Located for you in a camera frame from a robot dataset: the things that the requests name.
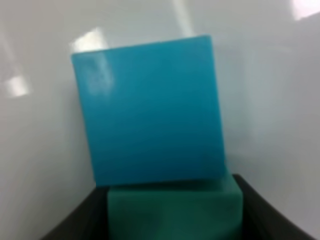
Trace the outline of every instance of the white wall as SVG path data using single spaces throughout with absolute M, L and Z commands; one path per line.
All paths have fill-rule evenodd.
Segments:
M 72 47 L 199 34 L 214 41 L 231 170 L 320 238 L 318 2 L 0 0 L 0 239 L 38 239 L 94 187 Z

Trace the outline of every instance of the blue cube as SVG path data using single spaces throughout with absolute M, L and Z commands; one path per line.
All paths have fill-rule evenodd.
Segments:
M 97 186 L 224 175 L 209 36 L 77 53 L 72 62 Z

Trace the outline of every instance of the block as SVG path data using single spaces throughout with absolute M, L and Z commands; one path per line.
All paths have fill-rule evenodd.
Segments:
M 97 186 L 225 173 L 209 36 L 72 56 Z
M 243 194 L 219 180 L 111 187 L 110 240 L 239 240 Z

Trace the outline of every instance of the cube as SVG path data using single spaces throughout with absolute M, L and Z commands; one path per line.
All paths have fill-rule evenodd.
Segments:
M 111 187 L 110 240 L 239 240 L 243 194 L 219 180 Z
M 97 186 L 225 173 L 209 36 L 72 56 Z

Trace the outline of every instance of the green block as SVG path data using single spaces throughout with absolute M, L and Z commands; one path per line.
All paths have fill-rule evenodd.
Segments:
M 220 180 L 115 186 L 108 193 L 111 240 L 238 240 L 243 194 Z

